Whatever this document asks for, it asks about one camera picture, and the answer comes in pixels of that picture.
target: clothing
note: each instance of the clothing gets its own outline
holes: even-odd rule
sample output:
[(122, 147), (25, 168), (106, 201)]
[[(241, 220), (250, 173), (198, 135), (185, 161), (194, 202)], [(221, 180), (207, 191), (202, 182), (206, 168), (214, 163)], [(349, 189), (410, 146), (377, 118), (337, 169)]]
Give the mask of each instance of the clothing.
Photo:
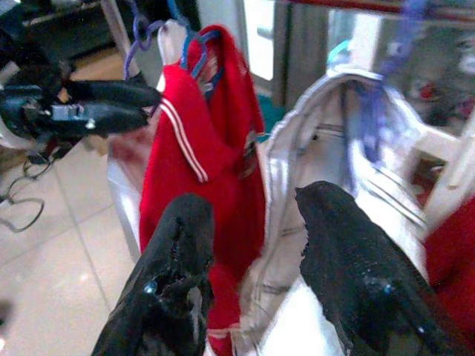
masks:
[[(223, 27), (210, 26), (200, 34), (212, 31), (220, 36), (207, 41), (211, 64), (197, 79), (189, 74), (201, 57), (195, 42), (189, 49), (188, 71), (179, 65), (163, 68), (160, 119), (140, 205), (140, 245), (147, 246), (163, 210), (176, 196), (193, 192), (213, 205), (209, 334), (219, 335), (210, 341), (221, 356), (231, 354), (226, 335), (227, 328), (239, 323), (240, 283), (263, 245), (265, 201), (255, 137), (264, 129), (243, 57)], [(207, 102), (203, 80), (219, 67), (224, 68), (223, 77)]]
[(193, 194), (173, 200), (131, 272), (94, 356), (201, 356), (212, 303), (212, 207)]
[(308, 232), (301, 274), (346, 355), (471, 354), (444, 327), (448, 316), (421, 274), (351, 195), (314, 182), (296, 200)]
[(475, 350), (475, 197), (425, 242), (430, 284)]
[[(307, 290), (299, 293), (299, 289), (306, 288), (299, 283), (299, 265), (307, 231), (295, 201), (296, 188), (325, 180), (352, 191), (358, 206), (426, 275), (421, 242), (426, 232), (424, 216), (406, 182), (421, 123), (401, 94), (384, 88), (386, 120), (394, 129), (392, 136), (386, 136), (392, 138), (390, 141), (382, 140), (379, 166), (366, 159), (358, 135), (361, 98), (356, 88), (371, 88), (378, 80), (377, 75), (362, 70), (329, 72), (309, 88), (271, 132), (266, 149), (265, 243), (262, 257), (250, 268), (241, 289), (243, 316), (240, 329), (232, 333), (237, 355), (284, 350), (283, 346), (272, 347), (269, 340), (293, 344), (291, 337), (301, 340), (294, 329), (310, 327), (303, 323), (281, 325), (286, 321), (280, 319), (282, 314), (292, 312), (284, 309), (295, 305), (294, 296), (312, 302), (305, 298)], [(320, 325), (317, 305), (304, 320), (311, 317)], [(288, 337), (274, 336), (274, 330), (284, 335), (284, 329)], [(309, 341), (303, 355), (333, 356), (333, 349), (325, 345)]]

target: cable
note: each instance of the cable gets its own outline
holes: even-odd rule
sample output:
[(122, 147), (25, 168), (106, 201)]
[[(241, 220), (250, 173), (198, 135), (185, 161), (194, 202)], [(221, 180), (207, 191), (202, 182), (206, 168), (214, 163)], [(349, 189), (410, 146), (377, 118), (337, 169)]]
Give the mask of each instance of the cable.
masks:
[(45, 201), (43, 199), (38, 199), (38, 198), (25, 198), (25, 199), (15, 200), (14, 197), (18, 192), (16, 194), (12, 195), (11, 191), (12, 191), (13, 187), (15, 186), (15, 184), (18, 183), (18, 182), (21, 182), (22, 180), (29, 180), (29, 181), (32, 181), (32, 182), (36, 181), (38, 178), (40, 178), (40, 176), (42, 176), (43, 174), (45, 174), (46, 172), (48, 172), (50, 170), (50, 168), (53, 165), (53, 162), (54, 162), (54, 160), (49, 161), (49, 160), (45, 159), (46, 167), (44, 167), (37, 174), (30, 174), (29, 173), (30, 169), (33, 167), (33, 165), (31, 163), (29, 163), (28, 161), (25, 161), (23, 163), (23, 168), (22, 168), (23, 175), (20, 176), (20, 177), (15, 178), (10, 183), (10, 185), (8, 186), (7, 192), (4, 195), (0, 195), (0, 204), (3, 203), (4, 201), (7, 201), (10, 204), (10, 206), (13, 206), (13, 205), (24, 204), (26, 202), (34, 202), (36, 204), (39, 204), (39, 211), (35, 215), (35, 217), (27, 225), (22, 226), (21, 228), (18, 228), (16, 226), (14, 226), (14, 224), (12, 224), (12, 222), (10, 222), (6, 219), (3, 219), (1, 217), (0, 217), (0, 225), (5, 225), (14, 234), (18, 234), (20, 232), (23, 232), (23, 231), (29, 229), (29, 227), (31, 227), (34, 223), (36, 223), (36, 221), (42, 215), (43, 210), (45, 209)]

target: white floor tile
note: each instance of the white floor tile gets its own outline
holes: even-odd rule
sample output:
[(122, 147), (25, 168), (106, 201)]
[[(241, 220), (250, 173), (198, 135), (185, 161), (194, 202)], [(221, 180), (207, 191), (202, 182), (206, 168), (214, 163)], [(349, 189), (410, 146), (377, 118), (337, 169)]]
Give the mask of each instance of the white floor tile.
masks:
[(113, 308), (134, 267), (115, 207), (82, 222), (79, 229), (108, 305)]
[(79, 223), (112, 204), (107, 181), (107, 156), (79, 150), (59, 160), (54, 169)]
[(89, 355), (108, 317), (75, 228), (0, 268), (1, 356)]
[[(0, 194), (4, 194), (12, 180), (20, 177), (21, 174), (21, 168), (14, 168), (7, 172), (2, 178)], [(14, 234), (0, 224), (0, 266), (73, 226), (73, 220), (53, 171), (48, 171), (35, 182), (26, 180), (18, 182), (12, 191), (17, 192), (14, 196), (15, 200), (43, 199), (45, 209), (28, 230), (19, 234)], [(18, 205), (3, 202), (0, 204), (0, 218), (10, 221), (17, 227), (26, 226), (37, 215), (39, 208), (40, 205), (36, 202)]]

